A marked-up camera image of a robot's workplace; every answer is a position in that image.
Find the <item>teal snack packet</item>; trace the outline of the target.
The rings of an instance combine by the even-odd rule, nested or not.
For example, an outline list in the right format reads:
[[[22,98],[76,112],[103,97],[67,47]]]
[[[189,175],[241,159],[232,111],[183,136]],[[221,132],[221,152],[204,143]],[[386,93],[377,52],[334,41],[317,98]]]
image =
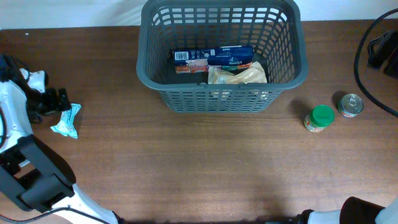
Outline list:
[[[78,139],[78,133],[73,123],[75,116],[78,114],[80,109],[80,104],[72,103],[71,108],[69,110],[62,111],[60,121],[55,126],[51,126],[50,129],[53,132],[59,133],[65,137]]]

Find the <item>small tin can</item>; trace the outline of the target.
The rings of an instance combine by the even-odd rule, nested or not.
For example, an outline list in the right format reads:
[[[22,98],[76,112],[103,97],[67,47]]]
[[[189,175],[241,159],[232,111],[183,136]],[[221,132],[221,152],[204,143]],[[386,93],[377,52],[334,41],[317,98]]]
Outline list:
[[[364,109],[363,100],[354,93],[343,96],[337,103],[339,113],[346,118],[354,118]]]

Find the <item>green lid jar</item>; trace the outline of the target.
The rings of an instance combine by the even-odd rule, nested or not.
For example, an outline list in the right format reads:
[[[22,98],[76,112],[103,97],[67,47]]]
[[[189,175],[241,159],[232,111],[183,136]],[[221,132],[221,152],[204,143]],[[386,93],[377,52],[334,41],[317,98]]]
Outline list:
[[[328,127],[335,119],[332,108],[327,105],[318,105],[304,119],[305,128],[313,133],[319,133]]]

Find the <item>grey plastic basket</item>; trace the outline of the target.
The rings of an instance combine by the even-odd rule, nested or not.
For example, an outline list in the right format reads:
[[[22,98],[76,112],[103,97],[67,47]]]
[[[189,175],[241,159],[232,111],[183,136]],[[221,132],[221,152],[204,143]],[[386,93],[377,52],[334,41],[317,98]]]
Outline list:
[[[181,113],[251,113],[308,75],[293,0],[150,0],[137,76]]]

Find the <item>tan paper pouch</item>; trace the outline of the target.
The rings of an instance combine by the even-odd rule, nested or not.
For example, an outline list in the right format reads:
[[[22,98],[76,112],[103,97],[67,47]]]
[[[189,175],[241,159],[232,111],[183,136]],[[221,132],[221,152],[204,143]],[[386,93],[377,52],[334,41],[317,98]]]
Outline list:
[[[211,66],[208,71],[208,84],[248,84],[248,83],[267,83],[266,73],[259,62],[254,62],[238,74],[233,74],[227,70]]]

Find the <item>blue cardboard box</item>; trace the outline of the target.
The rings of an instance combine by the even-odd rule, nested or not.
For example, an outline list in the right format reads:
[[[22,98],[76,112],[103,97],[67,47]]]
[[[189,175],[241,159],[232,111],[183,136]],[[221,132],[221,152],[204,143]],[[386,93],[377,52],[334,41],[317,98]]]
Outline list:
[[[244,70],[253,63],[251,46],[226,46],[213,49],[174,50],[176,73],[207,72],[211,66],[227,71]]]

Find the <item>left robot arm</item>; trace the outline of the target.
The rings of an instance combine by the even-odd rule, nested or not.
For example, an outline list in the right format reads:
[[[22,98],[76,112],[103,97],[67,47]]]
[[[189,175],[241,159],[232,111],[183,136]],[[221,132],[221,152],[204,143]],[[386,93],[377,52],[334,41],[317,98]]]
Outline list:
[[[52,130],[77,138],[73,125],[81,106],[64,88],[49,88],[45,71],[31,72],[10,55],[1,55],[1,192],[21,210],[57,215],[70,223],[125,223],[85,194],[66,162],[32,130],[43,115],[60,113]]]

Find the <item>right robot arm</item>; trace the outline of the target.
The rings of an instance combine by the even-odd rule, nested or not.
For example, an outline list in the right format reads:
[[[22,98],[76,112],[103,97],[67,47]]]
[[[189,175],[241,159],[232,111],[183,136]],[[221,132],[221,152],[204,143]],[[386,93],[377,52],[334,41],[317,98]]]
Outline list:
[[[397,76],[397,31],[390,30],[370,41],[368,45],[368,66],[380,69],[384,62],[387,66],[384,73]],[[323,223],[397,223],[397,199],[387,207],[382,207],[356,197],[348,198],[341,209],[329,212],[305,210],[289,223],[323,224]]]

